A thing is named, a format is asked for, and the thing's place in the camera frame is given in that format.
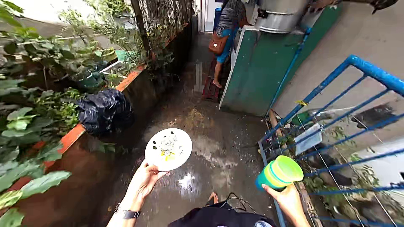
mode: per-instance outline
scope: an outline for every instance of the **green wall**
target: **green wall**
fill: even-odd
[[[281,91],[336,21],[340,12],[341,7],[327,7],[321,14]],[[303,37],[304,34],[244,31],[220,109],[264,116]]]

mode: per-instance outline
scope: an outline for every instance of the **wristwatch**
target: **wristwatch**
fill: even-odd
[[[118,217],[122,219],[134,219],[140,216],[141,211],[124,210],[119,207],[119,204],[115,208],[115,213],[117,214]]]

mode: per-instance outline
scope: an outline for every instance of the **bare foot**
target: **bare foot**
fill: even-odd
[[[213,80],[212,83],[213,83],[214,85],[216,85],[216,87],[218,87],[218,88],[222,88],[222,87],[223,87],[222,85],[220,85],[219,81],[217,81],[217,80]]]
[[[215,192],[212,191],[212,193],[210,194],[208,201],[210,201],[213,198],[213,204],[216,204],[219,202],[219,197],[217,196],[217,194]]]

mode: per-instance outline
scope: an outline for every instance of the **person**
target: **person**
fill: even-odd
[[[158,167],[149,166],[144,160],[133,175],[128,190],[117,206],[107,227],[133,227],[139,217],[141,208],[156,182],[168,172],[159,172]],[[299,192],[293,184],[282,192],[262,185],[279,207],[296,227],[310,227],[300,201]],[[168,227],[275,227],[274,222],[262,215],[248,212],[236,212],[223,202],[218,201],[216,193],[211,193],[208,203],[203,208],[195,208],[184,217],[170,223]]]
[[[240,0],[224,0],[219,22],[216,27],[216,34],[221,38],[224,36],[229,37],[227,38],[222,54],[216,55],[215,78],[213,84],[218,88],[222,88],[219,83],[219,74],[222,70],[222,65],[229,56],[238,28],[242,28],[244,25],[249,25],[244,4]]]

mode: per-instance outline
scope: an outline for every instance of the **garbage bag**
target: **garbage bag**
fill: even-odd
[[[87,95],[78,101],[78,108],[80,123],[97,137],[120,132],[134,121],[129,100],[116,89]]]

